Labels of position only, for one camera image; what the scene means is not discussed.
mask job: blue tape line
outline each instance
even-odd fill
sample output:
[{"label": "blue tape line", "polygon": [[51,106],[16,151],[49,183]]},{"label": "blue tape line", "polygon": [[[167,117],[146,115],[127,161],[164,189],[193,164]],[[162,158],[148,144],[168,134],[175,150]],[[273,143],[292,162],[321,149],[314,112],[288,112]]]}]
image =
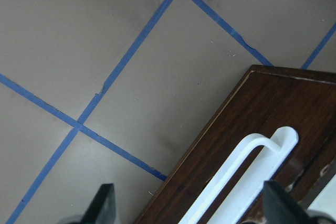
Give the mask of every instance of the blue tape line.
[{"label": "blue tape line", "polygon": [[98,135],[93,130],[83,126],[80,131],[84,133],[85,135],[89,136],[90,138],[96,140],[98,143],[104,145],[108,149],[114,151],[115,153],[119,154],[120,156],[126,158],[128,161],[132,162],[133,164],[137,165],[138,167],[142,168],[143,170],[149,172],[153,176],[157,177],[158,179],[165,181],[166,176],[160,173],[158,170],[154,169],[153,167],[150,167],[148,164],[146,164],[144,161],[132,156],[130,153],[125,151],[124,149],[120,148],[119,146],[113,144],[112,142],[108,141],[106,138]]},{"label": "blue tape line", "polygon": [[71,126],[78,126],[78,125],[80,125],[79,123],[76,122],[75,119],[73,119],[70,116],[62,113],[59,110],[57,110],[56,108],[54,108],[53,106],[49,105],[48,103],[46,103],[42,99],[36,97],[33,93],[29,92],[28,90],[26,90],[25,88],[19,86],[18,84],[12,82],[11,80],[9,80],[7,77],[5,77],[4,75],[2,75],[1,73],[0,73],[0,82],[3,85],[5,85],[8,88],[10,88],[13,91],[15,91],[16,93],[22,95],[23,97],[25,97],[26,99],[28,99],[32,103],[36,104],[40,108],[48,111],[50,114],[54,115],[55,117],[57,117],[57,118],[61,119],[62,121],[70,124]]},{"label": "blue tape line", "polygon": [[16,219],[19,217],[21,212],[24,210],[28,202],[31,200],[43,180],[46,178],[48,173],[51,171],[53,166],[56,164],[60,156],[63,154],[63,152],[66,150],[66,148],[69,146],[71,141],[74,139],[74,137],[78,133],[78,128],[73,128],[68,135],[65,137],[65,139],[62,141],[62,143],[59,145],[59,147],[56,149],[54,154],[51,156],[47,164],[43,167],[39,175],[36,177],[32,185],[30,186],[29,190],[25,194],[25,196],[22,198],[21,202],[18,204],[10,218],[7,220],[6,224],[13,224]]},{"label": "blue tape line", "polygon": [[331,29],[327,32],[325,37],[321,40],[321,42],[318,44],[318,46],[315,48],[313,53],[308,57],[308,59],[305,61],[305,63],[302,65],[301,69],[307,69],[310,64],[315,60],[316,56],[319,54],[319,52],[323,49],[323,47],[327,44],[329,39],[332,37],[332,35],[336,31],[336,23],[331,27]]},{"label": "blue tape line", "polygon": [[158,9],[155,11],[149,22],[145,25],[145,27],[142,29],[142,31],[139,33],[138,37],[135,39],[131,47],[128,49],[126,54],[121,58],[118,65],[114,68],[114,70],[111,72],[111,74],[108,76],[106,81],[103,84],[103,88],[101,89],[99,94],[95,94],[93,99],[90,101],[90,103],[87,105],[87,107],[84,109],[83,113],[80,115],[77,122],[80,124],[84,124],[86,119],[90,116],[92,111],[95,109],[95,107],[98,105],[98,103],[101,101],[101,99],[104,97],[106,92],[109,90],[109,88],[112,86],[116,78],[119,76],[121,71],[125,68],[126,64],[130,61],[130,59],[133,57],[135,52],[138,50],[138,48],[141,46],[141,44],[144,42],[148,34],[151,32],[155,24],[159,21],[159,19],[162,17],[163,13],[167,10],[167,8],[170,6],[170,4],[173,2],[173,0],[164,0],[162,4],[158,7]]},{"label": "blue tape line", "polygon": [[223,20],[214,10],[212,10],[203,0],[192,0],[202,9],[214,22],[219,24],[227,33],[229,33],[239,44],[241,44],[250,54],[259,60],[265,66],[273,66],[258,50],[248,45],[242,36],[225,20]]}]

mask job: gray floor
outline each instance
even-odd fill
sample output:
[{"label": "gray floor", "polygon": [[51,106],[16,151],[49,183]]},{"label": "gray floor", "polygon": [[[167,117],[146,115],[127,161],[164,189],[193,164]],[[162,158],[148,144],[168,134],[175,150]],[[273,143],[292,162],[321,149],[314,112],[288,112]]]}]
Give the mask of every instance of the gray floor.
[{"label": "gray floor", "polygon": [[102,183],[132,223],[250,65],[336,72],[335,22],[336,0],[0,0],[0,223],[83,214]]}]

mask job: black object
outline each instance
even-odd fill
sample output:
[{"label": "black object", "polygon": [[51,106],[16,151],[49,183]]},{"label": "black object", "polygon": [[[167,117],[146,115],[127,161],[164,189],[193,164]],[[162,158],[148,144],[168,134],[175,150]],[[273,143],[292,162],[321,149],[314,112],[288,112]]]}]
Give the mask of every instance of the black object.
[{"label": "black object", "polygon": [[100,186],[80,222],[69,224],[113,224],[116,220],[116,196],[113,184]]},{"label": "black object", "polygon": [[327,216],[310,217],[274,180],[264,182],[262,197],[264,216],[269,224],[336,224]]}]

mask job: white door handle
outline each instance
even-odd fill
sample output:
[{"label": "white door handle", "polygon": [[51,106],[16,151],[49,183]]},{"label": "white door handle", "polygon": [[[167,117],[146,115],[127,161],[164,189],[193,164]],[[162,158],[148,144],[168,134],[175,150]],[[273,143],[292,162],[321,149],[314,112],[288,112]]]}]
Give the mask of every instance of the white door handle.
[{"label": "white door handle", "polygon": [[263,145],[265,147],[208,222],[210,224],[236,224],[260,193],[264,180],[271,179],[298,143],[298,138],[297,132],[288,126],[277,129],[271,138],[257,133],[243,138],[179,221],[179,224],[197,223],[250,152],[257,146]]}]

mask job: wooden panel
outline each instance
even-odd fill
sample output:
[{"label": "wooden panel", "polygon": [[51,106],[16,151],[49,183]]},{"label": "wooden panel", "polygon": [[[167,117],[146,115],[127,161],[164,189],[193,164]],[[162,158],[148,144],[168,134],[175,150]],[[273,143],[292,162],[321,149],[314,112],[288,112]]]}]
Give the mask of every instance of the wooden panel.
[{"label": "wooden panel", "polygon": [[[319,150],[328,142],[335,123],[336,74],[252,66],[135,223],[178,223],[243,137],[250,133],[271,137],[282,126],[298,131],[299,144],[283,163],[275,180],[284,187],[292,186],[295,191]],[[207,222],[230,187],[238,181],[239,173],[245,171],[257,154],[253,152],[244,162],[200,223]],[[318,178],[313,175],[305,186],[310,188],[316,180]],[[260,200],[246,216],[261,217]]]}]

